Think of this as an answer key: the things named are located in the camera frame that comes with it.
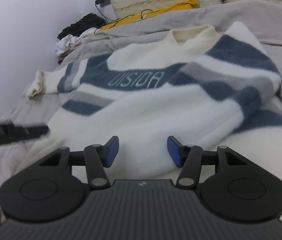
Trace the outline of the white blue grey striped sweater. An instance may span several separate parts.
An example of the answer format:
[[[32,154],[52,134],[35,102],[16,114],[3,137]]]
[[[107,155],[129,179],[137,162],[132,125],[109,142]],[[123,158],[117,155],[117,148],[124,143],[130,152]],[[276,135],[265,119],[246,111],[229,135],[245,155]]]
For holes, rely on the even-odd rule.
[[[59,93],[68,97],[50,134],[20,170],[59,147],[80,151],[116,135],[111,180],[176,179],[172,135],[205,150],[229,146],[282,180],[282,74],[241,22],[223,34],[211,25],[175,29],[161,41],[40,70],[27,96]]]

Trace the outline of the white crumpled clothes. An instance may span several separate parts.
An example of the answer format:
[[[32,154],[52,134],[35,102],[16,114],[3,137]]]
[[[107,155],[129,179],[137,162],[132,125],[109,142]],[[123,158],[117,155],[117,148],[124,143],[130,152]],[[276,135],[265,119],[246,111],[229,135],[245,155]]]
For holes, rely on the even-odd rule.
[[[98,31],[99,29],[92,27],[85,30],[83,33],[81,33],[80,36],[74,36],[72,34],[66,35],[64,38],[61,38],[61,40],[56,42],[55,45],[56,55],[62,56],[74,50],[79,45],[81,45],[84,40],[96,34]]]

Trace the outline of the black garment pile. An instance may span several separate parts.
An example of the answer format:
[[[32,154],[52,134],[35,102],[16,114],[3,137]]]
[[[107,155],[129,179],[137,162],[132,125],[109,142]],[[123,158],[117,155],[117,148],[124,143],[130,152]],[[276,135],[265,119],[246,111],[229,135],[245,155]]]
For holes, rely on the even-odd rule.
[[[97,16],[96,14],[90,13],[83,16],[76,23],[70,24],[68,27],[64,28],[58,35],[57,38],[61,40],[67,35],[79,37],[84,31],[90,28],[101,28],[106,24],[106,21]]]

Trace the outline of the yellow cloth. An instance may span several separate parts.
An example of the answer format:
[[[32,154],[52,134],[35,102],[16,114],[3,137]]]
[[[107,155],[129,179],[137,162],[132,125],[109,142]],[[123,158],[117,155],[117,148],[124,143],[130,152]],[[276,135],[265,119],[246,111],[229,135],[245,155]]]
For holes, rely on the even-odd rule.
[[[158,10],[144,9],[138,14],[127,15],[123,18],[118,18],[117,20],[114,20],[114,21],[104,25],[103,27],[101,27],[99,29],[99,31],[105,31],[105,30],[113,29],[113,28],[121,26],[121,25],[125,25],[125,24],[128,24],[128,23],[132,23],[132,22],[144,20],[144,19],[147,19],[147,18],[155,17],[155,16],[158,16],[158,15],[161,15],[161,14],[164,14],[164,13],[167,13],[167,12],[171,12],[171,11],[198,9],[199,7],[200,7],[200,5],[198,3],[198,0],[186,0],[186,1],[183,1],[183,2],[175,3],[175,4],[173,4],[169,7],[158,9]]]

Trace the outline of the grey bed cover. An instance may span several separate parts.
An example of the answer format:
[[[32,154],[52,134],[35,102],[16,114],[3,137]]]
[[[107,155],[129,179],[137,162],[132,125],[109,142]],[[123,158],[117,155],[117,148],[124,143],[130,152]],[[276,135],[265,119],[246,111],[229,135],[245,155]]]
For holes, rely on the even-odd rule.
[[[56,70],[77,60],[115,52],[130,44],[161,41],[166,38],[169,31],[175,29],[211,25],[218,34],[223,34],[235,22],[241,22],[249,29],[272,61],[278,63],[279,72],[282,74],[282,5],[258,0],[244,0],[202,9],[168,12],[100,32],[85,42],[83,47],[71,53]],[[65,103],[67,97],[66,93],[42,94],[35,98],[29,98],[26,94],[23,99],[24,105],[12,111],[12,120],[22,124],[31,122],[48,124]],[[35,143],[21,142],[0,147],[0,186],[8,178],[22,171],[19,166]],[[0,208],[0,223],[3,220]]]

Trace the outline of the black wall socket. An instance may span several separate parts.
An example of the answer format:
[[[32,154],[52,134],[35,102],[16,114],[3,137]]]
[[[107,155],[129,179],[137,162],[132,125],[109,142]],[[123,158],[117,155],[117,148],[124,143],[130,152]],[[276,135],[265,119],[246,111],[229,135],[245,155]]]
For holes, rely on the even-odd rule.
[[[106,7],[106,6],[110,5],[110,4],[111,4],[110,0],[96,0],[95,1],[95,5],[99,5],[102,8]]]

